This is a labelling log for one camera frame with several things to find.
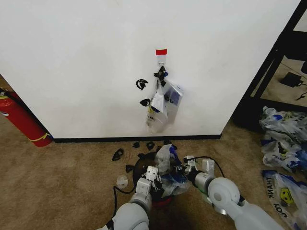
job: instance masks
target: fire extinguisher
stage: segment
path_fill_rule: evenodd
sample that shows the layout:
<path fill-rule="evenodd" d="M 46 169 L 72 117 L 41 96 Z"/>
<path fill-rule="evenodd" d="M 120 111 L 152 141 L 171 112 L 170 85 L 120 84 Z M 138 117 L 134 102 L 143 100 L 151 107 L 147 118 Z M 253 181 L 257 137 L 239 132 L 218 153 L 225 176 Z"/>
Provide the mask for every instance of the fire extinguisher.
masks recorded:
<path fill-rule="evenodd" d="M 9 119 L 36 146 L 42 147 L 52 142 L 50 134 L 35 121 L 16 93 L 0 92 L 0 113 Z"/>

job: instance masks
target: red tape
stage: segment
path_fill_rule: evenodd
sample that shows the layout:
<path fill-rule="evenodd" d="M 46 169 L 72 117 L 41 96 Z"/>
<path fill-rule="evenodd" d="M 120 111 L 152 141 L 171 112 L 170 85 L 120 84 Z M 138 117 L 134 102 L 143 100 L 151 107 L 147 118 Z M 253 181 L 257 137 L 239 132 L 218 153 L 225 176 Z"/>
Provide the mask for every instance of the red tape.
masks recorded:
<path fill-rule="evenodd" d="M 156 55 L 166 55 L 167 54 L 167 49 L 156 49 L 155 50 Z"/>

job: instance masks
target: black wire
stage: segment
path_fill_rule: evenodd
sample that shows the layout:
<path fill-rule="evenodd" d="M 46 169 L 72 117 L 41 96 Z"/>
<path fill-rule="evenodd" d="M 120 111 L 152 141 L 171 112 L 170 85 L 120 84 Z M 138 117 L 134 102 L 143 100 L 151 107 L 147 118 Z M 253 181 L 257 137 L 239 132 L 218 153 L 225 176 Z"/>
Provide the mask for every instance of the black wire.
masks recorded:
<path fill-rule="evenodd" d="M 133 189 L 129 192 L 126 192 L 126 191 L 123 191 L 121 190 L 120 188 L 116 187 L 116 186 L 113 186 L 113 192 L 114 192 L 114 212 L 113 212 L 113 216 L 114 217 L 116 215 L 116 212 L 117 212 L 117 195 L 116 195 L 116 190 L 118 190 L 119 192 L 121 193 L 124 193 L 124 194 L 130 194 L 134 191 L 135 189 L 135 186 L 133 187 Z"/>
<path fill-rule="evenodd" d="M 299 96 L 299 98 L 297 98 L 297 99 L 296 99 L 296 101 L 298 101 L 299 99 L 305 98 L 305 96 L 304 96 L 304 95 L 305 95 L 306 93 L 307 93 L 307 92 L 305 92 L 305 93 L 301 94 L 301 95 Z"/>
<path fill-rule="evenodd" d="M 199 159 L 199 158 L 208 158 L 208 159 L 213 160 L 213 161 L 216 163 L 217 167 L 219 167 L 219 170 L 220 170 L 222 176 L 225 177 L 225 175 L 224 175 L 224 173 L 223 173 L 223 170 L 222 170 L 222 168 L 220 167 L 219 163 L 216 162 L 216 160 L 213 159 L 212 157 L 208 157 L 208 156 L 193 157 L 193 158 L 187 159 L 187 161 L 191 161 L 191 160 L 195 160 L 195 159 Z"/>

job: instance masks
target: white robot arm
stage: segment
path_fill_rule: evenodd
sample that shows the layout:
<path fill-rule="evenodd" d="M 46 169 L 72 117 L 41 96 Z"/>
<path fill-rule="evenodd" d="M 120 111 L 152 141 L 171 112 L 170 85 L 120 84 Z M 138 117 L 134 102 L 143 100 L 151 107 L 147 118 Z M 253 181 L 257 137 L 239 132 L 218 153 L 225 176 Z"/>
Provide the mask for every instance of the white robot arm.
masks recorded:
<path fill-rule="evenodd" d="M 185 157 L 185 162 L 189 165 L 186 169 L 188 179 L 204 193 L 206 201 L 212 204 L 216 211 L 228 214 L 234 220 L 236 229 L 283 229 L 263 209 L 244 200 L 235 183 L 224 177 L 215 178 L 213 160 L 202 161 L 202 172 L 197 170 L 193 158 L 193 156 Z"/>
<path fill-rule="evenodd" d="M 263 209 L 243 199 L 235 183 L 224 177 L 215 178 L 213 160 L 202 161 L 203 171 L 197 169 L 193 156 L 185 157 L 184 162 L 188 164 L 188 179 L 216 211 L 228 214 L 234 220 L 237 230 L 283 230 Z M 158 168 L 148 166 L 146 178 L 138 180 L 130 202 L 122 205 L 116 215 L 98 230 L 148 230 L 152 203 L 150 190 L 157 175 Z"/>
<path fill-rule="evenodd" d="M 146 178 L 138 180 L 129 203 L 123 204 L 116 215 L 98 230 L 148 230 L 148 213 L 152 206 L 150 190 L 157 176 L 158 168 L 148 166 Z"/>

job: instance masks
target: white plastic bag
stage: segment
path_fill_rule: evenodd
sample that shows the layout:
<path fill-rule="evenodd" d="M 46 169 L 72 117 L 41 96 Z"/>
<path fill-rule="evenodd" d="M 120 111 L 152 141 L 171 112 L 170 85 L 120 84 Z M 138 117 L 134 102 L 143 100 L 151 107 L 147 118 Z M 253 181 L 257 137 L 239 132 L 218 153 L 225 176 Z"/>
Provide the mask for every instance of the white plastic bag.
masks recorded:
<path fill-rule="evenodd" d="M 146 124 L 151 132 L 158 133 L 165 128 L 167 121 L 168 117 L 164 94 L 162 91 L 162 85 L 158 80 L 156 93 L 149 104 Z"/>
<path fill-rule="evenodd" d="M 273 108 L 263 108 L 260 125 L 264 130 L 285 133 L 297 143 L 307 141 L 307 114 L 300 112 L 277 112 Z"/>
<path fill-rule="evenodd" d="M 307 184 L 272 170 L 263 170 L 262 176 L 269 200 L 282 219 L 294 230 L 307 230 Z"/>
<path fill-rule="evenodd" d="M 154 159 L 162 180 L 162 188 L 164 190 L 162 197 L 182 194 L 190 187 L 190 182 L 185 176 L 178 173 L 170 173 L 174 169 L 172 168 L 173 164 L 171 166 L 171 160 L 173 160 L 173 164 L 180 167 L 181 162 L 178 159 L 174 146 L 172 144 L 163 145 Z"/>
<path fill-rule="evenodd" d="M 275 131 L 267 131 L 261 141 L 264 145 L 261 148 L 263 163 L 270 167 L 282 166 L 292 172 L 292 169 L 299 163 L 296 153 L 301 147 L 295 144 L 286 134 Z"/>
<path fill-rule="evenodd" d="M 158 73 L 154 74 L 157 77 L 157 84 L 149 104 L 146 120 L 149 131 L 152 133 L 161 132 L 167 127 L 167 124 L 174 122 L 183 97 L 183 90 L 166 80 L 167 75 L 163 66 Z"/>
<path fill-rule="evenodd" d="M 172 144 L 163 145 L 155 156 L 156 167 L 159 169 L 159 175 L 162 176 L 170 172 L 170 151 Z"/>

